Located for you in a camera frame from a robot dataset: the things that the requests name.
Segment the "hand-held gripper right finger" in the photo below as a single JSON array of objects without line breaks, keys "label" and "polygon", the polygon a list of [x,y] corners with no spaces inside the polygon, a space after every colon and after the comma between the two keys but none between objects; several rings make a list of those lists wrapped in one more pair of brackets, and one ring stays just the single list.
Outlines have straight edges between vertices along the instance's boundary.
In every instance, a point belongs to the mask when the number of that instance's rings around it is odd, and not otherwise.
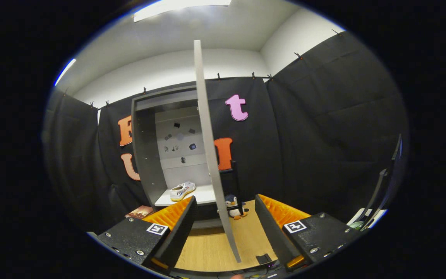
[{"label": "hand-held gripper right finger", "polygon": [[255,196],[255,212],[278,261],[288,272],[323,262],[362,236],[327,213],[307,214],[262,194]]}]

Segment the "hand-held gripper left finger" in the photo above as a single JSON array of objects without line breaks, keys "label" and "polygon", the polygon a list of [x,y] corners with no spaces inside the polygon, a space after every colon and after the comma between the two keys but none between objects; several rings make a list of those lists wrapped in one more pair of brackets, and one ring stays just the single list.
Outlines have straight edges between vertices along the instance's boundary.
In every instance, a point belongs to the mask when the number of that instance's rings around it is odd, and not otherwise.
[{"label": "hand-held gripper left finger", "polygon": [[99,245],[127,263],[152,274],[170,274],[175,268],[197,213],[195,196],[138,219],[126,217],[96,234]]}]

